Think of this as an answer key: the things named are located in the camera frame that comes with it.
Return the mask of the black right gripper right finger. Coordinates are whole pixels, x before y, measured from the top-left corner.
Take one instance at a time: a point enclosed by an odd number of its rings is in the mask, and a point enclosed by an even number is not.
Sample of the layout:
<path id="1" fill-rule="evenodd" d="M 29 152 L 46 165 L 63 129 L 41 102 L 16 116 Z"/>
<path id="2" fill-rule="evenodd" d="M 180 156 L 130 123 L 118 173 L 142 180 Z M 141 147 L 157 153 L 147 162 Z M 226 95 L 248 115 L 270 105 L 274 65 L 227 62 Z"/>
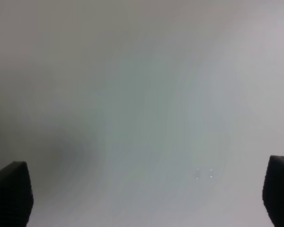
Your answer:
<path id="1" fill-rule="evenodd" d="M 284 227 L 284 156 L 269 158 L 262 200 L 275 227 Z"/>

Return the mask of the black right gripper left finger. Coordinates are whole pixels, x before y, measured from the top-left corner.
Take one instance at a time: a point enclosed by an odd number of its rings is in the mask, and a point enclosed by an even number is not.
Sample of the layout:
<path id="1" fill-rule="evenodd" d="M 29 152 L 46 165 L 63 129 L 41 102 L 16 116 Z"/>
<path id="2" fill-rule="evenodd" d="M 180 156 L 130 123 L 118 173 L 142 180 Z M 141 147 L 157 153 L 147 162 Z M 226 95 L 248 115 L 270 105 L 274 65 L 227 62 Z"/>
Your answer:
<path id="1" fill-rule="evenodd" d="M 15 161 L 0 170 L 0 227 L 26 227 L 34 204 L 26 162 Z"/>

